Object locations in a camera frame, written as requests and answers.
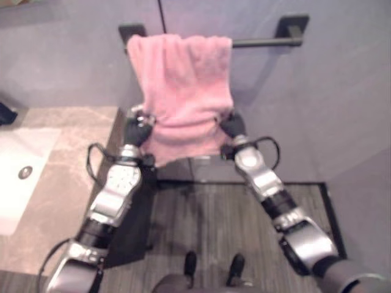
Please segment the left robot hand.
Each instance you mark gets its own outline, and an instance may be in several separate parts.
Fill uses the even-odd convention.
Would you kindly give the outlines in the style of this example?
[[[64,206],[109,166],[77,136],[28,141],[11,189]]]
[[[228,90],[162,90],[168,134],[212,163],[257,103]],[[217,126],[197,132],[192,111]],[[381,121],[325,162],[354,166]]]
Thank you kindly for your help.
[[[142,104],[135,105],[126,113],[123,144],[141,147],[151,136],[156,117],[144,111]]]

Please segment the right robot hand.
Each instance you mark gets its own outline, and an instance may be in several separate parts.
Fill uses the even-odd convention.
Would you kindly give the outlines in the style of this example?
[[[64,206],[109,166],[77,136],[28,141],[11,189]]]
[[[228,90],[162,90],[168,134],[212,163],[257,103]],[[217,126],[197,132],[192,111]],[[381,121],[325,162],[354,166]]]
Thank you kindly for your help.
[[[232,139],[238,136],[247,135],[244,120],[242,116],[235,111],[231,111],[227,115],[215,118],[215,122],[219,125],[222,131]]]

